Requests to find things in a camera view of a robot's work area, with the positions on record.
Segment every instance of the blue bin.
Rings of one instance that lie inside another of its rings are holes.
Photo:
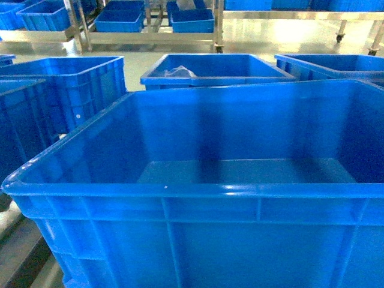
[[[63,31],[70,27],[63,2],[42,1],[16,13],[30,31]]]
[[[331,0],[330,11],[384,11],[384,0]]]
[[[166,77],[179,66],[196,76]],[[141,78],[147,90],[202,86],[227,86],[296,80],[281,69],[249,54],[169,54],[158,60]]]
[[[225,10],[232,11],[269,11],[272,0],[225,0]]]
[[[2,187],[67,287],[384,286],[384,90],[137,92]]]
[[[300,81],[384,79],[384,58],[365,55],[276,55],[277,67]]]
[[[0,80],[0,180],[52,144],[45,80]]]
[[[194,4],[197,9],[206,9],[205,2],[203,0],[194,0]],[[176,1],[169,1],[167,2],[167,16],[168,16],[168,24],[169,26],[172,26],[170,17],[173,12],[180,11],[179,6],[177,5]]]
[[[143,29],[143,11],[107,10],[95,20],[98,32],[141,32]]]
[[[12,54],[0,54],[0,66],[6,66],[13,64],[13,59],[16,58]]]
[[[110,1],[104,8],[104,11],[106,10],[144,11],[144,1]]]
[[[174,33],[213,33],[214,15],[210,9],[174,11],[170,21]]]
[[[15,30],[24,27],[23,20],[16,12],[24,9],[23,4],[0,3],[0,30]]]
[[[124,58],[58,57],[0,67],[0,77],[46,79],[56,133],[68,133],[126,93]]]
[[[273,0],[272,2],[272,9],[278,10],[305,10],[309,8],[309,6],[310,0]]]

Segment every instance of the stainless steel shelf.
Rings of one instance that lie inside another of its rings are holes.
[[[384,20],[384,12],[224,11],[224,19]]]
[[[27,31],[27,30],[0,30],[0,37],[6,42],[30,43],[60,43],[70,41],[76,33],[73,27],[67,30],[52,31]]]
[[[90,32],[92,44],[213,44],[213,33]]]

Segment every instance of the plastic crate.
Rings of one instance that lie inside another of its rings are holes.
[[[225,10],[232,11],[269,11],[272,9],[272,0],[225,0]]]
[[[16,12],[24,9],[23,4],[0,2],[0,30],[15,30],[24,26]]]
[[[298,80],[384,79],[384,58],[365,55],[276,55],[277,67]]]
[[[142,10],[144,1],[110,1],[104,8],[106,10]]]
[[[124,57],[58,57],[0,67],[0,76],[43,78],[56,133],[68,133],[126,93]]]
[[[311,9],[315,11],[328,11],[331,0],[312,0]]]
[[[384,0],[331,0],[330,11],[384,11]]]
[[[384,90],[130,94],[3,183],[67,287],[382,287]]]
[[[0,80],[0,180],[52,144],[47,85]]]
[[[0,66],[6,66],[13,64],[13,59],[16,58],[12,54],[0,54]]]
[[[63,31],[70,26],[63,2],[42,1],[16,13],[30,31]]]
[[[210,9],[174,11],[170,21],[174,33],[213,33],[214,15]]]
[[[184,66],[197,77],[166,77],[165,71]],[[287,82],[290,74],[249,54],[169,54],[141,78],[147,90]]]
[[[103,11],[95,20],[98,32],[141,32],[143,12],[127,10]]]
[[[273,0],[272,9],[305,10],[309,8],[311,0]]]

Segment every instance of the caster wheel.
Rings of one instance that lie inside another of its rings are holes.
[[[342,36],[342,35],[337,35],[337,37],[336,37],[337,43],[340,43],[342,41],[343,37],[344,36]]]

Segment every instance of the plastic bag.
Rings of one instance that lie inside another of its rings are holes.
[[[186,69],[183,65],[172,70],[164,71],[166,77],[197,77],[191,70]]]
[[[193,0],[176,0],[176,3],[180,10],[196,9],[196,5]]]

